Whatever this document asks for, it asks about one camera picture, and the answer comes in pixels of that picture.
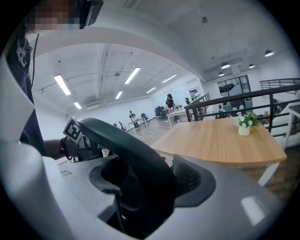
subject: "white pot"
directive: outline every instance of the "white pot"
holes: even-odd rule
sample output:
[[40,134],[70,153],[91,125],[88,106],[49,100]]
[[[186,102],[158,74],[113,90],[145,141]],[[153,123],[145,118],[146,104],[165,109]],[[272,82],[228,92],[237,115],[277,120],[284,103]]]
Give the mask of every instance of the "white pot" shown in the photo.
[[250,134],[250,126],[248,127],[239,126],[239,135],[248,136],[249,134]]

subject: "table leg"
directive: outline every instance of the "table leg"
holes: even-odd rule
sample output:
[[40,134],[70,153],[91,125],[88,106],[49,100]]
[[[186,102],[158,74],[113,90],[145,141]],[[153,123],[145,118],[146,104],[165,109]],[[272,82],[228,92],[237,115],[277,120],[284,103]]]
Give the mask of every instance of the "table leg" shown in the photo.
[[268,166],[257,183],[261,186],[264,186],[269,181],[269,179],[273,176],[273,174],[276,171],[276,169],[278,168],[278,166],[279,166],[279,163],[275,163],[275,164]]
[[172,128],[173,126],[172,126],[171,119],[170,119],[169,116],[168,116],[168,120],[169,120],[170,126],[171,126],[171,128]]
[[292,114],[290,112],[290,118],[289,118],[289,123],[287,125],[288,129],[287,129],[287,132],[286,132],[286,135],[285,135],[285,144],[283,145],[283,150],[286,149],[286,146],[287,146],[287,141],[288,141],[288,138],[291,134],[291,129],[292,129],[292,123],[293,123],[293,119],[294,119],[294,114]]

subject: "floor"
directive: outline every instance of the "floor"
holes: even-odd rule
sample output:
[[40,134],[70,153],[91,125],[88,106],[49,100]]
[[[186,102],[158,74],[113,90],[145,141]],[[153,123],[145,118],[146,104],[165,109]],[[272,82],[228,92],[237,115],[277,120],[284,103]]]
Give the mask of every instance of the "floor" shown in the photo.
[[[134,133],[133,130],[128,133],[132,134],[147,145],[151,145],[171,128],[167,119],[152,119],[148,125],[151,126],[146,127],[145,124],[143,124],[136,130],[136,133]],[[287,149],[285,152],[287,154],[287,160],[279,165],[275,174],[265,185],[269,191],[274,193],[283,201],[287,201],[293,194],[293,187],[300,177],[300,147]],[[172,159],[170,157],[166,157],[166,162],[169,166],[172,165]],[[239,170],[243,171],[255,181],[258,181],[265,168],[266,167],[243,167],[239,168]]]

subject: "potted plant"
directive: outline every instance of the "potted plant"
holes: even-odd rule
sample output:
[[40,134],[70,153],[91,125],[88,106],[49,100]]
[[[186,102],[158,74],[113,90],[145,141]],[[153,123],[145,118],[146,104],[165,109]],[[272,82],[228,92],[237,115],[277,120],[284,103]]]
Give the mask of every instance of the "potted plant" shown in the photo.
[[250,127],[257,126],[258,120],[255,118],[254,113],[247,113],[241,115],[241,112],[237,113],[239,119],[239,135],[248,136],[250,134]]

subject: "ceiling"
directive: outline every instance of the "ceiling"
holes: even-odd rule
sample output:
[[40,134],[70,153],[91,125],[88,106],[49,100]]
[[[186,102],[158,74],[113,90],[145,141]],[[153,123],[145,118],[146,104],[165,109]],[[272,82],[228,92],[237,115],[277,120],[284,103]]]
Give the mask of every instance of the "ceiling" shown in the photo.
[[278,55],[291,47],[276,20],[256,0],[106,2],[149,14],[180,36],[198,56],[205,82],[218,78],[224,61],[238,64],[244,72],[250,63],[258,68],[270,60],[264,57],[267,49]]
[[[35,64],[35,101],[47,102],[64,113],[76,110],[75,101],[81,106],[92,106],[142,98],[153,87],[159,89],[190,74],[153,53],[115,44],[63,47],[36,57]],[[124,84],[135,67],[141,70],[129,84]],[[61,74],[71,95],[66,96],[58,86],[54,79],[57,74]],[[174,74],[177,76],[162,83]],[[115,100],[119,91],[123,93]]]

